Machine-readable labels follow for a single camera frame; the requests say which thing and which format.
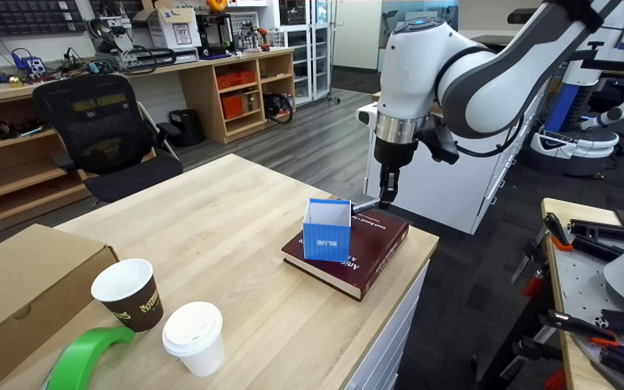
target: red book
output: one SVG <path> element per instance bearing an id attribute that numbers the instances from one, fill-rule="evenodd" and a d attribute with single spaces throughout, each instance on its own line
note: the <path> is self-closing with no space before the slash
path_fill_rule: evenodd
<path id="1" fill-rule="evenodd" d="M 352 256 L 347 265 L 304 258 L 304 232 L 295 234 L 283 251 L 284 260 L 316 279 L 363 300 L 377 279 L 385 265 L 408 234 L 408 222 L 382 210 L 353 215 Z"/>

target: white robotic arm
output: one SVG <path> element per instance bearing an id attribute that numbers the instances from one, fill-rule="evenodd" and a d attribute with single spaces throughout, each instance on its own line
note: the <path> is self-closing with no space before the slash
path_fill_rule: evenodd
<path id="1" fill-rule="evenodd" d="M 450 133 L 469 139 L 512 127 L 537 88 L 624 0 L 549 0 L 499 55 L 445 21 L 398 29 L 387 47 L 375 120 L 379 205 L 398 197 L 399 170 L 419 140 L 455 162 Z"/>

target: small blue box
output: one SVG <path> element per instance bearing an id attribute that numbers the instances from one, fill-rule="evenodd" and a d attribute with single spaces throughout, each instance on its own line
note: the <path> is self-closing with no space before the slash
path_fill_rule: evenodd
<path id="1" fill-rule="evenodd" d="M 349 200 L 310 200 L 304 222 L 305 260 L 349 263 L 352 210 Z"/>

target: table top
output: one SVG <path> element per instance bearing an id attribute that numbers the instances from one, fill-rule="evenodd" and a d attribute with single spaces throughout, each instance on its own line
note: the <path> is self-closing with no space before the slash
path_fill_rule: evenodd
<path id="1" fill-rule="evenodd" d="M 230 57 L 230 58 L 190 61 L 190 62 L 156 68 L 156 71 L 152 71 L 152 73 L 128 76 L 128 79 L 175 73 L 175 71 L 186 71 L 186 69 L 197 69 L 197 68 L 220 68 L 220 66 L 232 66 L 232 62 L 244 62 L 244 61 L 252 61 L 252 58 L 270 58 L 270 57 L 281 57 L 281 55 L 290 55 L 290 53 L 294 53 L 290 47 L 276 47 L 272 53 L 240 55 L 240 57 Z M 0 85 L 0 105 L 3 102 L 15 102 L 15 99 L 29 99 L 40 85 L 42 83 L 37 83 L 37 85 Z"/>
<path id="2" fill-rule="evenodd" d="M 329 192 L 226 156 L 58 226 L 154 263 L 165 308 L 154 330 L 101 360 L 91 388 L 343 388 L 438 239 L 411 228 L 364 301 L 353 301 L 283 260 L 310 197 Z M 160 346 L 167 316 L 190 301 L 223 313 L 226 361 L 206 380 Z M 91 301 L 0 386 L 37 388 L 79 333 L 114 326 Z"/>
<path id="3" fill-rule="evenodd" d="M 591 208 L 584 203 L 573 203 L 573 202 L 562 202 L 562 200 L 551 200 L 547 197 L 542 202 L 542 212 L 556 212 L 559 217 L 562 226 L 569 226 L 571 218 L 585 218 L 585 222 L 598 222 L 598 223 L 617 223 L 615 212 L 604 210 L 604 208 Z M 556 251 L 551 258 L 551 279 L 554 279 L 554 297 L 556 297 L 556 308 L 562 308 L 562 284 L 558 275 L 558 263 L 556 263 Z M 574 339 L 569 332 L 562 333 L 562 348 L 563 348 L 563 361 L 565 361 L 565 378 L 569 378 L 569 388 L 571 390 L 604 390 L 613 388 L 589 361 L 589 358 L 576 346 Z"/>

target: coffee cup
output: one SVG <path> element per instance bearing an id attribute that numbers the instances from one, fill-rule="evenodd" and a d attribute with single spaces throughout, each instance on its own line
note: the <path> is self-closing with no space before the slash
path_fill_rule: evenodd
<path id="1" fill-rule="evenodd" d="M 152 330 L 164 319 L 164 303 L 152 263 L 128 258 L 104 268 L 91 284 L 91 295 L 126 328 Z"/>
<path id="2" fill-rule="evenodd" d="M 209 301 L 178 308 L 164 328 L 164 346 L 197 378 L 209 378 L 223 364 L 223 316 Z"/>

